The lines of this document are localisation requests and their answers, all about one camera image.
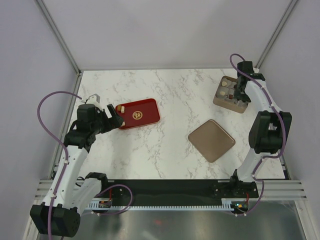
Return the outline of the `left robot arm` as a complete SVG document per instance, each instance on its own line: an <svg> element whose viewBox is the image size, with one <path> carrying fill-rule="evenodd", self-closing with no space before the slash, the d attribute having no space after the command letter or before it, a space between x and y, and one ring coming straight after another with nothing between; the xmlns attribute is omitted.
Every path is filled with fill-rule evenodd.
<svg viewBox="0 0 320 240"><path fill-rule="evenodd" d="M117 129L124 122L112 104L107 105L107 109L111 117L96 103L78 106L76 120L64 137L64 153L48 193L39 205L31 207L30 217L37 230L49 239L54 236L74 237L81 216L92 199L109 193L107 176L101 172L90 172L81 187L74 190L96 136Z"/></svg>

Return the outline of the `metal tongs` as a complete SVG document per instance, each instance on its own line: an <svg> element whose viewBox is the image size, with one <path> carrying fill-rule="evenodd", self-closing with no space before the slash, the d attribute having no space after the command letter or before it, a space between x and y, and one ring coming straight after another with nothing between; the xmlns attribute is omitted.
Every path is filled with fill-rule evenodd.
<svg viewBox="0 0 320 240"><path fill-rule="evenodd" d="M245 101L242 101L241 99L234 99L234 104L236 107L239 107L239 108L246 108L248 105Z"/></svg>

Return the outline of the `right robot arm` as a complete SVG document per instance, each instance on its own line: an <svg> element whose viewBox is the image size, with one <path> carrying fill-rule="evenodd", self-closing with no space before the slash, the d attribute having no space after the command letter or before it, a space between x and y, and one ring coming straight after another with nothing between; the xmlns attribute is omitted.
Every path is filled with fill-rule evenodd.
<svg viewBox="0 0 320 240"><path fill-rule="evenodd" d="M230 177L228 191L233 197L249 193L260 197L257 182L258 172L268 159L280 158L286 146L292 115L284 112L271 97L261 73L238 74L235 98L248 100L254 105L257 115L249 131L250 150L242 163Z"/></svg>

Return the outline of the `tan box lid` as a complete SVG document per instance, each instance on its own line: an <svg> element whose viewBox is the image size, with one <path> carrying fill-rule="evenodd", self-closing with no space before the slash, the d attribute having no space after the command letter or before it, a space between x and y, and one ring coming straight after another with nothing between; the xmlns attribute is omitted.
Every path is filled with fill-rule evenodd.
<svg viewBox="0 0 320 240"><path fill-rule="evenodd" d="M209 163L217 161L236 143L235 139L213 119L191 132L188 140Z"/></svg>

